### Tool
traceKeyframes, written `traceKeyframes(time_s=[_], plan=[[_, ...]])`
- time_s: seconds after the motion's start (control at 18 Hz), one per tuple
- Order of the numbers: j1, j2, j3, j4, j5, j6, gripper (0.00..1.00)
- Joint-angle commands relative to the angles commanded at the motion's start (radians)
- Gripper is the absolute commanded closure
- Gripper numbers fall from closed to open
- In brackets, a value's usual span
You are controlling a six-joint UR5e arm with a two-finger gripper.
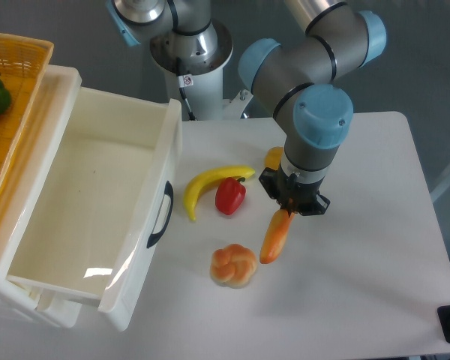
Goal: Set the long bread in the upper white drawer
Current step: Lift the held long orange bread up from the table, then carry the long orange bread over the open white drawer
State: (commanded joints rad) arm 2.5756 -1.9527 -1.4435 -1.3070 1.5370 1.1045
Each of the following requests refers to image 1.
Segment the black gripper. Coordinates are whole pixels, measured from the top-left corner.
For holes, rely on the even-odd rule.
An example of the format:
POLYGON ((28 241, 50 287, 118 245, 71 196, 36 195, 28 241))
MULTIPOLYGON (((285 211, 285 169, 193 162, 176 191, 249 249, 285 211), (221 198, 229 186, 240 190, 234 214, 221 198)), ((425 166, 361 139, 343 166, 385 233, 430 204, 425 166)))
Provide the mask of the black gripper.
POLYGON ((265 168, 259 182, 268 196, 275 200, 280 209, 287 209, 289 216, 324 215, 330 200, 320 193, 330 163, 321 169, 302 169, 289 159, 281 159, 278 170, 265 168))

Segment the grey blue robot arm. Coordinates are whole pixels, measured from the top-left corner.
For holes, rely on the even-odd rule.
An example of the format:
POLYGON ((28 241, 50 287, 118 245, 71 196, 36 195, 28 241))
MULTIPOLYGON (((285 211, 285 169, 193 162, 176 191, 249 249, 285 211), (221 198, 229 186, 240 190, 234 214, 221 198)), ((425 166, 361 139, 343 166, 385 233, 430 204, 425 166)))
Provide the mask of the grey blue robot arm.
MULTIPOLYGON (((265 38, 241 55, 244 87, 285 133, 278 168, 259 177, 270 198, 289 214, 321 215, 329 200, 320 185, 353 117, 335 79, 361 68, 386 47, 383 21, 354 12, 346 1, 288 1, 304 40, 286 50, 265 38)), ((170 98, 185 121, 223 119, 223 69, 233 53, 228 29, 212 18, 209 1, 108 1, 124 41, 149 47, 170 98)))

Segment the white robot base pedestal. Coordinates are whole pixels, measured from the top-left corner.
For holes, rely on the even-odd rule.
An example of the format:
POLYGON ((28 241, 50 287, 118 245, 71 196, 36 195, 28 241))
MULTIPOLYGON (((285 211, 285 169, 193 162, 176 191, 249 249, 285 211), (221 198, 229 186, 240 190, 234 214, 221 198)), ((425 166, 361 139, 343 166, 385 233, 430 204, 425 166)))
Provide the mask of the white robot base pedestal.
POLYGON ((224 98, 224 68, 233 54, 228 29, 213 19, 198 34, 169 31, 150 40, 169 98, 182 104, 184 121, 239 119, 253 95, 247 89, 224 98))

